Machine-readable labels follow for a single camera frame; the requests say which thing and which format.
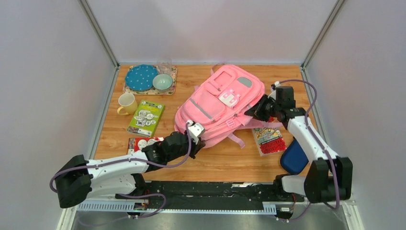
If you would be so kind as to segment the red comic book white bubbles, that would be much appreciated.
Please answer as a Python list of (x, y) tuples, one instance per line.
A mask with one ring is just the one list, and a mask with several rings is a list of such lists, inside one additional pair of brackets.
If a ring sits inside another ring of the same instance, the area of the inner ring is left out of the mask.
[(163, 137), (154, 137), (154, 138), (129, 138), (127, 145), (127, 154), (130, 155), (135, 153), (138, 150), (154, 144), (155, 142), (162, 141)]

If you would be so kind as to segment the green comic book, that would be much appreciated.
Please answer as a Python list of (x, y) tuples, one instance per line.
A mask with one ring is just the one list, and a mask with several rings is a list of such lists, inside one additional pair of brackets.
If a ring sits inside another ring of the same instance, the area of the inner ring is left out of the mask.
[(126, 131), (142, 137), (153, 137), (164, 110), (164, 104), (141, 100)]

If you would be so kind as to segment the pink backpack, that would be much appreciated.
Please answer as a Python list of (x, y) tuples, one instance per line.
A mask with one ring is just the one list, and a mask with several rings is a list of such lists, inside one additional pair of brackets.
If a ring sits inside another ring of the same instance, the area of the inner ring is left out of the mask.
[(229, 138), (241, 148), (245, 143), (234, 131), (253, 128), (279, 128), (280, 122), (259, 121), (245, 112), (252, 109), (265, 95), (264, 83), (244, 69), (227, 64), (200, 86), (178, 108), (175, 114), (175, 131), (185, 132), (187, 121), (201, 124), (201, 139), (206, 148)]

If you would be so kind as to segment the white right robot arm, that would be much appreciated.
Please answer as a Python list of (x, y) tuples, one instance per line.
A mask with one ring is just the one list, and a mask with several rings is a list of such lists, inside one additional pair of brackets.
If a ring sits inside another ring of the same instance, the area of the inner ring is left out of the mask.
[(348, 200), (351, 197), (353, 164), (348, 157), (340, 157), (321, 138), (308, 117), (308, 112), (296, 107), (294, 89), (279, 86), (274, 96), (263, 95), (245, 114), (267, 122), (275, 117), (299, 143), (309, 161), (307, 176), (279, 175), (273, 194), (280, 201), (292, 193), (306, 196), (310, 203)]

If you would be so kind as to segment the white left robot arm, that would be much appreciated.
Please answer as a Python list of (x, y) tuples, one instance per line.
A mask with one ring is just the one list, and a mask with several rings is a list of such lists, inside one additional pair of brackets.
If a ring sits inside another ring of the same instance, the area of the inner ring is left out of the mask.
[(143, 174), (170, 168), (170, 161), (194, 158), (205, 146), (203, 130), (172, 132), (134, 153), (104, 159), (87, 160), (83, 155), (72, 157), (50, 180), (50, 189), (57, 193), (61, 208), (76, 206), (87, 198), (113, 195), (117, 199), (146, 199), (147, 186)]

